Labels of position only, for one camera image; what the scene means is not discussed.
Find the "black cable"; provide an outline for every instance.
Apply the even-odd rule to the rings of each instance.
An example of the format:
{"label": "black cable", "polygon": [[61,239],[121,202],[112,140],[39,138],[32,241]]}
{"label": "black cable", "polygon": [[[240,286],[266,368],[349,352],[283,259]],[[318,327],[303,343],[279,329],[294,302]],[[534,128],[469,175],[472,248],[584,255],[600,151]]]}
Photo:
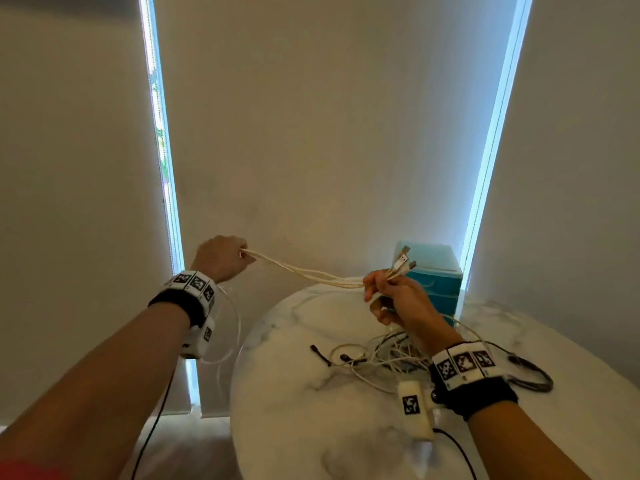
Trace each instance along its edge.
{"label": "black cable", "polygon": [[465,453],[465,451],[462,449],[462,446],[460,446],[460,443],[458,443],[456,441],[456,439],[453,436],[451,436],[450,434],[448,434],[444,429],[433,428],[433,432],[434,433],[440,433],[441,435],[445,435],[446,437],[448,437],[448,439],[450,439],[451,441],[453,441],[453,443],[456,444],[456,446],[460,450],[460,453],[462,453],[462,456],[465,457],[465,461],[467,462],[467,466],[469,467],[469,471],[471,471],[471,476],[474,478],[474,480],[478,480],[478,477],[476,477],[476,472],[474,471],[473,465],[471,465],[471,462],[469,461],[469,457],[467,456],[467,453]]}
{"label": "black cable", "polygon": [[166,404],[166,398],[169,397],[169,389],[171,389],[171,383],[173,382],[173,375],[175,374],[175,370],[171,373],[171,379],[169,379],[169,385],[166,387],[166,392],[164,393],[164,399],[162,400],[162,404],[160,405],[160,411],[158,411],[158,416],[156,417],[156,420],[154,421],[154,425],[151,427],[151,431],[149,431],[149,434],[147,435],[147,439],[145,440],[145,444],[142,445],[142,448],[140,449],[140,453],[138,453],[138,459],[136,460],[136,466],[133,467],[133,473],[131,474],[131,480],[134,480],[136,478],[136,472],[138,471],[138,466],[140,465],[140,460],[142,460],[142,453],[145,452],[145,448],[147,448],[147,444],[149,443],[149,440],[151,439],[151,435],[154,434],[154,430],[158,424],[158,421],[160,421],[160,416],[162,416],[162,411],[164,411],[164,405]]}
{"label": "black cable", "polygon": [[507,380],[511,384],[518,387],[522,387],[523,389],[528,389],[533,392],[551,392],[553,390],[554,380],[551,379],[551,376],[545,371],[543,371],[542,369],[540,369],[536,364],[528,361],[527,359],[523,359],[522,357],[515,354],[514,352],[510,352],[507,349],[500,347],[500,345],[498,344],[494,344],[493,342],[487,342],[487,341],[485,342],[505,352],[505,354],[507,354],[507,359],[509,362],[519,365],[521,367],[524,367],[525,369],[528,369],[530,371],[538,372],[545,379],[545,382],[531,382],[531,381],[525,381],[523,379],[518,379],[516,376],[512,376],[509,374],[507,376]]}

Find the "round table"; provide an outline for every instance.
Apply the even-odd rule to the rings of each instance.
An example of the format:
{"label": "round table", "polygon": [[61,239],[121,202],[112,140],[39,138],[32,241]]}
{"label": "round table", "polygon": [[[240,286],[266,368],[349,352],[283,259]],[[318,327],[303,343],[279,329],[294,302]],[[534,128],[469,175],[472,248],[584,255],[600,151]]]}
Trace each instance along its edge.
{"label": "round table", "polygon": [[[569,339],[522,314],[467,297],[464,323],[485,340],[547,371],[550,394],[515,388],[524,411],[592,479],[637,479],[640,391]],[[231,434],[244,480],[470,479],[460,452],[438,435],[433,450],[408,442],[395,395],[327,367],[309,350],[366,343],[388,329],[362,290],[315,285],[284,299],[256,324],[232,380]],[[500,365],[519,376],[495,350]],[[437,426],[462,444],[487,478],[464,421],[451,411]]]}

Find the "teal box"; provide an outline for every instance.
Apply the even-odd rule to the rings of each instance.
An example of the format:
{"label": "teal box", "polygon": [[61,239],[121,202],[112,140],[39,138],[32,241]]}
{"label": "teal box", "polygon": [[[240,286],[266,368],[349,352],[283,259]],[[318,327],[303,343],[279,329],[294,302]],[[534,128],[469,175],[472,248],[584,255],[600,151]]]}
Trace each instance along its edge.
{"label": "teal box", "polygon": [[[394,251],[394,260],[405,246],[411,248],[408,253],[409,261],[416,263],[416,267],[407,276],[421,284],[439,313],[454,316],[462,286],[462,270],[451,247],[445,244],[399,241]],[[454,324],[452,320],[445,319],[450,325]]]}

